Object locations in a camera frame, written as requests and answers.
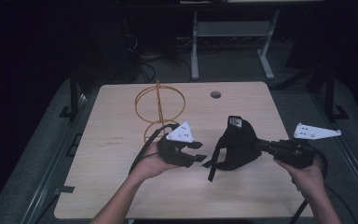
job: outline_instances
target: gold ring structure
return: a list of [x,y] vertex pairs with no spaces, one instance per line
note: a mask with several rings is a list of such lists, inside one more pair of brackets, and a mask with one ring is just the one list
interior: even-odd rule
[[[180,110],[180,112],[175,115],[173,118],[171,119],[165,119],[164,116],[163,116],[163,113],[162,113],[162,107],[161,107],[161,99],[160,99],[160,90],[170,90],[170,91],[176,91],[177,93],[179,93],[179,95],[182,97],[183,99],[183,106],[182,106],[182,109]],[[145,96],[147,93],[151,92],[151,91],[156,91],[156,95],[157,95],[157,107],[158,107],[158,120],[149,120],[149,119],[145,119],[144,117],[142,117],[140,114],[139,114],[139,111],[138,111],[138,103],[139,101],[142,99],[143,96]],[[144,141],[146,142],[146,138],[150,137],[150,136],[146,136],[146,133],[147,131],[155,124],[161,124],[161,126],[165,125],[165,123],[168,123],[168,122],[173,122],[173,123],[178,123],[175,121],[175,119],[177,119],[182,113],[183,111],[185,110],[185,107],[186,107],[186,99],[185,99],[185,96],[179,92],[179,90],[177,90],[176,88],[174,87],[170,87],[170,86],[164,86],[164,85],[161,85],[159,83],[159,81],[157,81],[157,84],[156,86],[154,87],[149,87],[149,88],[146,88],[144,89],[143,91],[139,92],[138,95],[136,96],[135,98],[135,112],[136,114],[138,115],[138,117],[148,123],[150,123],[150,125],[147,127],[147,129],[145,130],[145,133],[144,133]]]

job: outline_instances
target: white tracker marker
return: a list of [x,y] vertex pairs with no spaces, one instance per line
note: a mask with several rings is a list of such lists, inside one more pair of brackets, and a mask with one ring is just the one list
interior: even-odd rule
[[301,138],[301,139],[321,139],[321,138],[335,137],[340,135],[341,135],[340,130],[334,131],[334,130],[317,128],[302,123],[298,123],[295,130],[294,137]]
[[176,142],[192,143],[194,141],[188,121],[181,124],[167,135],[167,139]]

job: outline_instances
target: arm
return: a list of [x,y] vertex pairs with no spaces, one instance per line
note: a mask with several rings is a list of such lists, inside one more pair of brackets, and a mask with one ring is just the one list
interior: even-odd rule
[[[146,150],[145,156],[157,151],[157,144],[152,143]],[[160,175],[164,171],[176,167],[175,165],[167,164],[159,155],[142,159],[91,223],[122,224],[142,183],[148,178]]]
[[321,224],[340,224],[341,221],[328,198],[324,178],[317,161],[305,169],[296,169],[281,161],[276,161],[295,180],[301,194],[310,204],[313,216]]

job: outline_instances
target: black equipment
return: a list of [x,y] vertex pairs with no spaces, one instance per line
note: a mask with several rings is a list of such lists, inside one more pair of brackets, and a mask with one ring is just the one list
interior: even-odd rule
[[[166,128],[171,128],[172,130],[175,130],[179,127],[179,124],[166,124],[162,126],[161,128],[154,131],[154,133],[149,137],[149,139],[146,141],[145,145],[142,147],[141,151],[139,152],[138,156],[135,158],[135,161],[132,163],[132,166],[130,168],[130,173],[135,168],[136,164],[144,158],[145,151],[150,146],[150,144],[156,139],[159,133],[161,133],[162,130]],[[187,142],[177,142],[177,141],[171,141],[168,140],[167,133],[164,134],[160,140],[157,142],[158,147],[158,155],[167,163],[178,165],[178,166],[185,166],[190,167],[195,161],[201,162],[207,158],[205,155],[197,154],[196,156],[192,156],[189,154],[186,154],[182,152],[182,149],[184,147],[198,149],[202,147],[201,142],[193,141],[191,143]]]
[[[226,148],[227,155],[223,162],[218,162],[220,149]],[[302,169],[313,164],[317,148],[312,147],[307,140],[281,140],[269,142],[258,139],[252,125],[239,116],[229,116],[227,128],[220,137],[212,159],[203,164],[204,167],[211,167],[209,181],[213,181],[216,169],[231,171],[255,161],[261,156],[261,151],[273,155],[275,160],[285,162],[296,168]]]

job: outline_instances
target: table surface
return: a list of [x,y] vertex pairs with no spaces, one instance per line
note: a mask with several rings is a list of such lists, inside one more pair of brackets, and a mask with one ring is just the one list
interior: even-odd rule
[[[258,138],[288,139],[263,82],[161,85],[174,87],[185,96],[185,110],[176,121],[188,121],[193,137],[203,144],[198,150],[184,150],[186,153],[208,155],[209,160],[230,115],[248,120]],[[134,101],[139,92],[152,86],[101,87],[64,184],[75,190],[61,194],[57,218],[94,217],[125,180],[149,125],[137,116]],[[212,91],[219,91],[221,97],[214,99]],[[168,89],[160,90],[160,101],[165,119],[175,117],[183,107],[180,94]],[[137,108],[144,118],[158,120],[156,92],[145,94]],[[150,133],[157,128],[153,125]],[[219,160],[225,155],[222,149]],[[217,170],[212,183],[207,180],[209,171],[196,162],[145,181],[127,218],[291,217],[303,201],[290,175],[268,153],[235,171]],[[312,216],[310,209],[302,216]]]

